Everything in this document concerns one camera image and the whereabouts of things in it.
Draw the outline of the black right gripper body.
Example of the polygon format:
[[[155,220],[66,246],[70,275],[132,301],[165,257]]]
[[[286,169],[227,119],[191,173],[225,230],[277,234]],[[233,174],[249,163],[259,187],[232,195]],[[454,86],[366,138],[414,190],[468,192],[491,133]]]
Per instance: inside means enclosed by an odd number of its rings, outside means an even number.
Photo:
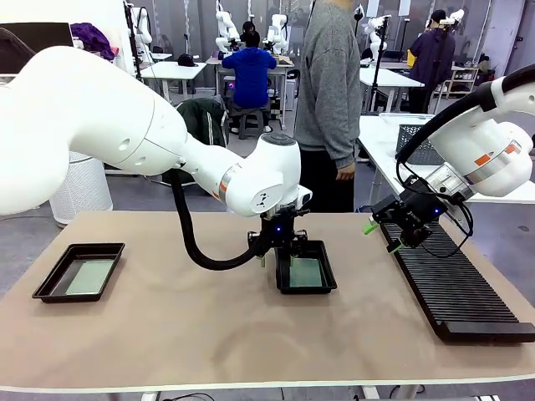
[[[406,182],[408,188],[400,194],[405,206],[402,218],[402,230],[408,232],[431,232],[431,224],[438,221],[446,211],[446,205],[432,193],[423,179],[411,179]]]

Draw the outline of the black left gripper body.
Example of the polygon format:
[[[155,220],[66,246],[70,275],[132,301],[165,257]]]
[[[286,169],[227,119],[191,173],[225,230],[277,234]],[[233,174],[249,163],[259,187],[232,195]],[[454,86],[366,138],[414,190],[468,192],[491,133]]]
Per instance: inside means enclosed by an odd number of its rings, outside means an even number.
[[[261,215],[261,234],[269,249],[290,248],[295,238],[294,215]]]

